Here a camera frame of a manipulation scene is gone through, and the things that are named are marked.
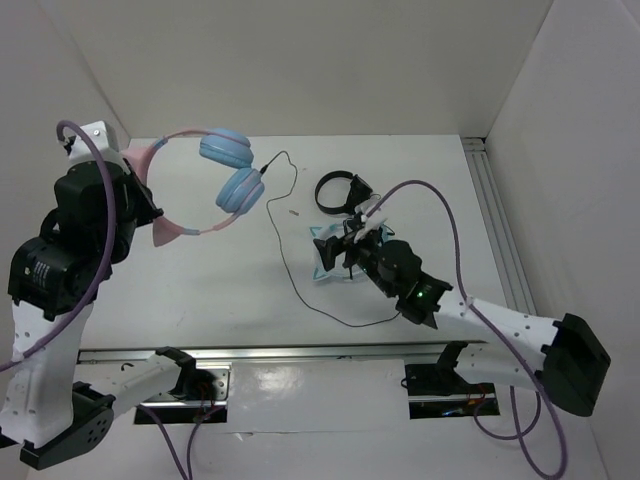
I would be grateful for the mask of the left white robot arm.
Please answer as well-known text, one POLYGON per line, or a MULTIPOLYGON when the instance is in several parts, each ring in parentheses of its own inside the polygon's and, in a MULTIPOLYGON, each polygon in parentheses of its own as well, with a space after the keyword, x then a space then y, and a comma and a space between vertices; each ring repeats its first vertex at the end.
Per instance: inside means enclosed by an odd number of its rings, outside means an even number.
POLYGON ((116 417, 155 395, 189 397, 198 377, 193 357, 163 347, 102 380, 75 380, 92 305, 84 306, 47 345, 31 350, 72 313, 91 284, 108 280, 112 273, 99 268, 108 213, 97 164, 71 167, 56 181, 54 193, 57 206, 43 220, 39 235, 17 249, 8 285, 15 365, 1 410, 1 445, 20 445, 21 461, 35 470, 90 452, 116 417))

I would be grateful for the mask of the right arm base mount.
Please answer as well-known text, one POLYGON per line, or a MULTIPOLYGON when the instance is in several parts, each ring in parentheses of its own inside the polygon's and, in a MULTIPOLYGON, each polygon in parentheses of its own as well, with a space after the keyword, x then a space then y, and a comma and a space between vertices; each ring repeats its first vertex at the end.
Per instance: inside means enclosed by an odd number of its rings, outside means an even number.
POLYGON ((407 392, 412 420, 500 414, 493 384, 469 384, 435 364, 406 364, 400 384, 407 392))

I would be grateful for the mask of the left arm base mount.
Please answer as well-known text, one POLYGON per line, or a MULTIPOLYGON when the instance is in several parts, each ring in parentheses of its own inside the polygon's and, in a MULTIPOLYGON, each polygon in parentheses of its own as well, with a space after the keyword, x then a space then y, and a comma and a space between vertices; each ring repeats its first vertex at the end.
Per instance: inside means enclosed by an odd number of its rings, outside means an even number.
POLYGON ((179 367, 171 389, 142 403, 165 425, 226 423, 231 366, 200 362, 187 352, 173 347, 155 351, 179 367))

